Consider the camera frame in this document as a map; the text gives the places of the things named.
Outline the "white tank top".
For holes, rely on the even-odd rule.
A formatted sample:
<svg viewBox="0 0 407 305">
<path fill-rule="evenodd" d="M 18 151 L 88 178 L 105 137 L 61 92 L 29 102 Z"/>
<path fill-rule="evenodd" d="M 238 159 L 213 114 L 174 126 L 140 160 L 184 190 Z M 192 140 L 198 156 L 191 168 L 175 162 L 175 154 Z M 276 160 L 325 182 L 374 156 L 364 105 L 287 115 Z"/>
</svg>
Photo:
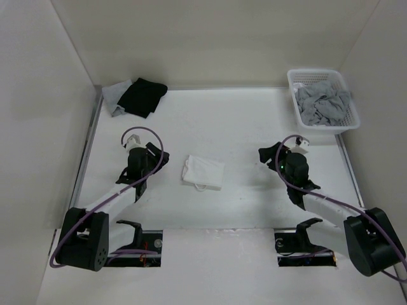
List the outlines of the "white tank top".
<svg viewBox="0 0 407 305">
<path fill-rule="evenodd" d="M 182 180 L 199 191 L 207 188 L 221 190 L 225 164 L 211 159 L 189 155 L 184 163 Z"/>
</svg>

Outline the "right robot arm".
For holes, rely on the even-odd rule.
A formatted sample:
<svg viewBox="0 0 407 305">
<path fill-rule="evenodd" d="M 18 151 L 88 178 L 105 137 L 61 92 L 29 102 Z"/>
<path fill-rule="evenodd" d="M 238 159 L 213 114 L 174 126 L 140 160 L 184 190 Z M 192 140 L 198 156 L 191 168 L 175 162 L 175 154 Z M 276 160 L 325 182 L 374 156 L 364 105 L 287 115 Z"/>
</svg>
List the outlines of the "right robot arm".
<svg viewBox="0 0 407 305">
<path fill-rule="evenodd" d="M 315 214 L 296 226 L 300 252 L 327 249 L 348 257 L 364 276 L 406 264 L 406 252 L 387 214 L 380 208 L 361 209 L 322 193 L 309 178 L 306 157 L 281 142 L 258 150 L 259 160 L 286 185 L 291 203 Z"/>
</svg>

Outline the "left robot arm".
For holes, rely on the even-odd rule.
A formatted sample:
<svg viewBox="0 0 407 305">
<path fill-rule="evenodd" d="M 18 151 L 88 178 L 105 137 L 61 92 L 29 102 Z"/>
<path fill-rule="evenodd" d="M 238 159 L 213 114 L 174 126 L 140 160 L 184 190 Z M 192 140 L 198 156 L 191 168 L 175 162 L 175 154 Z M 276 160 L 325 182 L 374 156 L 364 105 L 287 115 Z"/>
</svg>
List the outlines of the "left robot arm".
<svg viewBox="0 0 407 305">
<path fill-rule="evenodd" d="M 70 208 L 50 258 L 52 268 L 71 266 L 99 271 L 104 266 L 159 266 L 162 232 L 143 231 L 138 222 L 125 220 L 122 211 L 139 201 L 147 179 L 169 162 L 170 155 L 147 143 L 125 145 L 127 166 L 114 187 L 84 208 Z"/>
</svg>

